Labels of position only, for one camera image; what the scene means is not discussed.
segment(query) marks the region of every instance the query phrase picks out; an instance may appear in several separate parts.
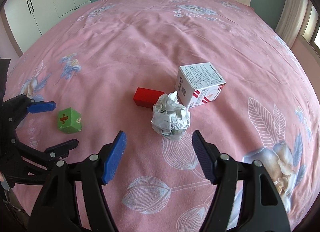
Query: white box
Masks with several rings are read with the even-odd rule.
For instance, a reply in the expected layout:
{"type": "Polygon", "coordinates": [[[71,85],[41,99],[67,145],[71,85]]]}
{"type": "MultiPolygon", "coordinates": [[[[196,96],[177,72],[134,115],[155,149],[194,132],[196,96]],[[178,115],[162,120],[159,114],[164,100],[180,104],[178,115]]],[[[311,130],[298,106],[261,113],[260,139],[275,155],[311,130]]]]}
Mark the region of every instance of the white box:
{"type": "Polygon", "coordinates": [[[175,89],[182,104],[192,108],[215,100],[225,84],[219,72],[208,62],[180,66],[175,89]]]}

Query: silver pin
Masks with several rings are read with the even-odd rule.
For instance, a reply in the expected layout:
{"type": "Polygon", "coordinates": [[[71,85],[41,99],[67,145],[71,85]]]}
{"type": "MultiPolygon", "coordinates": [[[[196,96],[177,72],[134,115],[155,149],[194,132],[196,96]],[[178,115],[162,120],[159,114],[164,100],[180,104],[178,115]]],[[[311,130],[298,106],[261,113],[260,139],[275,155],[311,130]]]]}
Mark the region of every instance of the silver pin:
{"type": "Polygon", "coordinates": [[[258,167],[262,166],[262,162],[257,160],[257,159],[253,163],[254,163],[255,166],[258,166],[258,167]]]}
{"type": "Polygon", "coordinates": [[[62,167],[64,165],[64,161],[63,160],[60,160],[57,162],[57,166],[58,167],[62,167]]]}
{"type": "Polygon", "coordinates": [[[95,161],[95,160],[97,160],[98,158],[99,158],[99,156],[98,156],[97,154],[90,155],[90,157],[89,157],[89,159],[90,159],[91,161],[95,161]]]}
{"type": "Polygon", "coordinates": [[[223,154],[220,155],[220,158],[223,159],[223,160],[229,160],[230,156],[227,155],[226,153],[223,153],[223,154]]]}

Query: red wooden block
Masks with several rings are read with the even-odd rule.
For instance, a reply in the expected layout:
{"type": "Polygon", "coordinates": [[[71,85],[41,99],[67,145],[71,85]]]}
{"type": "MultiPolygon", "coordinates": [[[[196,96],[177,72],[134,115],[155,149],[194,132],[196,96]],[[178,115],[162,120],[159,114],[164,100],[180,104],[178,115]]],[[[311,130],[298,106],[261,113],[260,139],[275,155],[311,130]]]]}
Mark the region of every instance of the red wooden block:
{"type": "Polygon", "coordinates": [[[159,96],[163,94],[164,92],[161,91],[138,87],[133,100],[138,106],[152,109],[153,105],[158,101],[159,96]]]}

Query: green cube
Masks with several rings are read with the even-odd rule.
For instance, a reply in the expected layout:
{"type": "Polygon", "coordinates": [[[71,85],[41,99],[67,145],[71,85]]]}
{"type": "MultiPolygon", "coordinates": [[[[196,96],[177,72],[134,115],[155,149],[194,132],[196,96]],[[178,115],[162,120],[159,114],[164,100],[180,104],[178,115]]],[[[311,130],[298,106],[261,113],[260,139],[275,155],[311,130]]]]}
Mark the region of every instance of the green cube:
{"type": "Polygon", "coordinates": [[[58,114],[58,129],[64,133],[81,131],[81,114],[71,107],[60,111],[58,114]]]}

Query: floral bedsheet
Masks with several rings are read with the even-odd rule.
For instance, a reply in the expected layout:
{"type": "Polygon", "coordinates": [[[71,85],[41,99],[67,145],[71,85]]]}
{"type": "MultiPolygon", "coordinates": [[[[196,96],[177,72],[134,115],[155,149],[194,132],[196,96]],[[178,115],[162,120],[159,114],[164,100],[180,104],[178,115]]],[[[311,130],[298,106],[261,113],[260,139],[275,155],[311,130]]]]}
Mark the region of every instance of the floral bedsheet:
{"type": "MultiPolygon", "coordinates": [[[[205,179],[191,134],[235,160],[259,159],[283,200],[292,229],[320,190],[320,106],[299,62],[254,11],[231,0],[100,0],[42,36],[9,74],[5,99],[27,93],[57,109],[28,115],[22,142],[45,150],[76,138],[68,163],[85,159],[119,130],[128,143],[105,186],[120,231],[197,232],[215,187],[205,179]],[[211,62],[227,84],[216,101],[190,109],[181,141],[159,136],[152,111],[134,104],[137,87],[174,91],[180,65],[211,62]],[[57,129],[58,111],[82,113],[82,131],[57,129]]],[[[16,185],[30,214],[40,187],[16,185]]],[[[82,223],[89,227],[81,185],[82,223]]],[[[229,228],[241,203],[237,189],[229,228]]]]}

